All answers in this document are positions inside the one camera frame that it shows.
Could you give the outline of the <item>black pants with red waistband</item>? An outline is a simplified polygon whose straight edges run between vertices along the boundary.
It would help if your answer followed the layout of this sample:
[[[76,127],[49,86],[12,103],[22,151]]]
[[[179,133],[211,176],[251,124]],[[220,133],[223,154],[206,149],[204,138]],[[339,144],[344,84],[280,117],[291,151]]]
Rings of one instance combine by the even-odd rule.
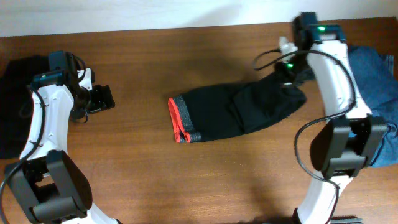
[[[225,83],[190,90],[168,100],[177,143],[233,138],[268,128],[307,101],[304,92],[273,72],[249,83]]]

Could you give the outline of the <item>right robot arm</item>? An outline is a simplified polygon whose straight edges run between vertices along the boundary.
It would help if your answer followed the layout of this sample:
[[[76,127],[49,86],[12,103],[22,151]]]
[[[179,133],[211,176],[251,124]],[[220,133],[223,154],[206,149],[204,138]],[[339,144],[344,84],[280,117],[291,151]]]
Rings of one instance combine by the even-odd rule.
[[[279,40],[288,71],[309,66],[318,83],[325,117],[301,127],[325,122],[310,144],[314,171],[293,223],[359,223],[359,218],[335,218],[338,199],[359,172],[370,165],[387,130],[385,120],[373,116],[363,100],[349,65],[346,37],[338,24],[321,24],[314,12],[303,12],[292,22],[294,41]]]

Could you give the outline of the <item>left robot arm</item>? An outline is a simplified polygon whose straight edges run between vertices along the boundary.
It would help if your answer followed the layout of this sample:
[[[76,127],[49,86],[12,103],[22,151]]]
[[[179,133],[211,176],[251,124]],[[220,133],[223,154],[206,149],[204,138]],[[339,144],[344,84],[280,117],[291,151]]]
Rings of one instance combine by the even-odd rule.
[[[49,70],[33,77],[33,114],[19,161],[6,166],[9,187],[31,223],[119,224],[93,202],[88,179],[68,155],[68,122],[114,108],[109,86],[71,52],[48,55]]]

